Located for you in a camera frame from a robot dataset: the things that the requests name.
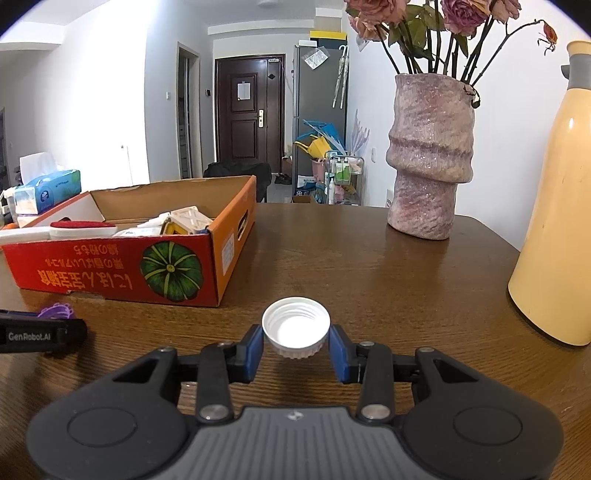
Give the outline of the white bottle cap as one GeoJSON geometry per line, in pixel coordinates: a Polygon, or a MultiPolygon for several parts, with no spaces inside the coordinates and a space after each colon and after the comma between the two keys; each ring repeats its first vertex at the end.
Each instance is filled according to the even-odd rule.
{"type": "Polygon", "coordinates": [[[310,298],[287,297],[263,312],[262,327],[271,347],[283,358],[301,360],[322,349],[332,326],[324,305],[310,298]]]}

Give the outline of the red white lint brush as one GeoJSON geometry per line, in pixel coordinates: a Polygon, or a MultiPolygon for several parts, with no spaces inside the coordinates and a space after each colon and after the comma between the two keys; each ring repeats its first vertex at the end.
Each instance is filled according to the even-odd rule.
{"type": "Polygon", "coordinates": [[[109,238],[115,235],[117,227],[108,222],[60,220],[50,224],[51,240],[80,240],[109,238]]]}

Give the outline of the grey tape roll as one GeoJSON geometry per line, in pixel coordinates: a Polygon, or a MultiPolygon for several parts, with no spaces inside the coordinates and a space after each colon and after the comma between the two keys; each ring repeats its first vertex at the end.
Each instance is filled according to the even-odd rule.
{"type": "Polygon", "coordinates": [[[0,246],[46,241],[50,239],[50,231],[50,227],[2,229],[0,231],[0,246]]]}

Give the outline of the cream cube charger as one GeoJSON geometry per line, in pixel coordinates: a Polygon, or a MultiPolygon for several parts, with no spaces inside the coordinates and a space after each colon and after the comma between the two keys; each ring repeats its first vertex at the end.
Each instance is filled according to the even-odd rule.
{"type": "Polygon", "coordinates": [[[162,225],[162,235],[194,235],[207,229],[213,220],[201,213],[196,206],[185,207],[167,214],[162,225]]]}

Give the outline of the clear jar white pellets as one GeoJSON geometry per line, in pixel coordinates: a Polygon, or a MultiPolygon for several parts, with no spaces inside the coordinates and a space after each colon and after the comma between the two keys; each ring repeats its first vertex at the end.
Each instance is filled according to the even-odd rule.
{"type": "Polygon", "coordinates": [[[154,237],[161,235],[161,227],[133,227],[118,231],[114,238],[154,237]]]}

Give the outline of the small white medicine bottle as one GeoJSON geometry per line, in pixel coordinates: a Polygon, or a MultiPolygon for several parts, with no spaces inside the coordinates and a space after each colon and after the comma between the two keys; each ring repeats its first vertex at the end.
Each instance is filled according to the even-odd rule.
{"type": "Polygon", "coordinates": [[[151,228],[151,229],[162,229],[162,226],[168,221],[170,216],[169,212],[163,212],[157,217],[149,219],[141,224],[138,224],[138,228],[151,228]]]}

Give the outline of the purple jar lid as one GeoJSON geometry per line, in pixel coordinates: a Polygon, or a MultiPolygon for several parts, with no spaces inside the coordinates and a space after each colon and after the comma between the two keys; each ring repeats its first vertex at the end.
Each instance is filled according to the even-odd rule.
{"type": "Polygon", "coordinates": [[[66,303],[55,303],[52,306],[42,309],[37,317],[39,319],[73,319],[75,317],[73,308],[66,303]]]}

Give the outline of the red cardboard box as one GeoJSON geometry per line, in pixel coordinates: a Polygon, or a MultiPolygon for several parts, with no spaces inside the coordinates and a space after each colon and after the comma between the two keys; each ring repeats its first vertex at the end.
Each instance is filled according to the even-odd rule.
{"type": "Polygon", "coordinates": [[[65,239],[4,240],[1,250],[21,289],[106,299],[216,307],[254,223],[252,176],[164,181],[81,193],[29,225],[43,235],[57,221],[97,222],[65,239]],[[195,207],[211,223],[189,234],[128,231],[195,207]]]}

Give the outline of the purple tissue pack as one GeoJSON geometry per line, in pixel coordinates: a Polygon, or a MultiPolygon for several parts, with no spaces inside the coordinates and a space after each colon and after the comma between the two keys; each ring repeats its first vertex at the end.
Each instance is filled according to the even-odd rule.
{"type": "Polygon", "coordinates": [[[38,224],[41,215],[17,215],[17,224],[20,228],[32,227],[38,224]]]}

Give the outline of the blue tissue pack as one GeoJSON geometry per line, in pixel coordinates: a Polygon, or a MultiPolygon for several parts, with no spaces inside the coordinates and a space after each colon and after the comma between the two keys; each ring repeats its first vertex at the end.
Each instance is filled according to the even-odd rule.
{"type": "Polygon", "coordinates": [[[18,215],[40,215],[81,192],[79,170],[56,171],[41,175],[15,188],[18,215]]]}

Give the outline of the black bag on floor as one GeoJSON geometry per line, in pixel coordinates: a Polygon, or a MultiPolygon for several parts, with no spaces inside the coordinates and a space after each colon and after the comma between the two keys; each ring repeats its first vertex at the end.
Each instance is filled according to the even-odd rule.
{"type": "Polygon", "coordinates": [[[221,178],[236,176],[256,177],[256,202],[267,201],[267,188],[271,185],[273,172],[266,163],[242,163],[235,161],[214,162],[204,171],[204,178],[221,178]]]}

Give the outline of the pink textured vase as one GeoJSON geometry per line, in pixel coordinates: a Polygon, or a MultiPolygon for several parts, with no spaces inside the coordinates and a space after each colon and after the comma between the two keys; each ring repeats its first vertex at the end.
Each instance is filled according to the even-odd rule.
{"type": "Polygon", "coordinates": [[[396,77],[388,164],[397,171],[388,222],[418,238],[442,241],[454,225],[460,184],[473,178],[476,90],[450,76],[396,77]]]}

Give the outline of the dark brown door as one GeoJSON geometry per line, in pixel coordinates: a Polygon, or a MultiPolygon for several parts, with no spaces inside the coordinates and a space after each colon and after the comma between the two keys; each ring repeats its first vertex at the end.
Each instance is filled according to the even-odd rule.
{"type": "Polygon", "coordinates": [[[214,62],[215,147],[219,162],[265,163],[280,172],[284,153],[283,54],[214,62]]]}

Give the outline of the grey refrigerator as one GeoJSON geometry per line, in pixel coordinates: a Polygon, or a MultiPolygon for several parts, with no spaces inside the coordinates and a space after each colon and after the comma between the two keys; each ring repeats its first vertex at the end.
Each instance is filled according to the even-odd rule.
{"type": "Polygon", "coordinates": [[[304,120],[332,124],[342,140],[346,137],[346,103],[341,109],[338,99],[332,107],[341,57],[339,48],[294,47],[293,192],[301,176],[312,174],[311,157],[296,145],[297,141],[304,142],[301,135],[312,132],[304,120]]]}

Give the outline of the dried pink roses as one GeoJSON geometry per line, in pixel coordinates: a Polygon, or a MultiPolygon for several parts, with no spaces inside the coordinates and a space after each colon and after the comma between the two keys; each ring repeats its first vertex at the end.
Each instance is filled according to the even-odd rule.
{"type": "Polygon", "coordinates": [[[514,30],[509,22],[521,13],[518,1],[346,1],[349,25],[358,38],[381,44],[387,55],[396,45],[410,74],[443,74],[469,84],[484,75],[477,70],[483,46],[496,24],[505,29],[496,49],[530,26],[542,27],[538,43],[546,52],[556,49],[556,31],[544,20],[514,30]]]}

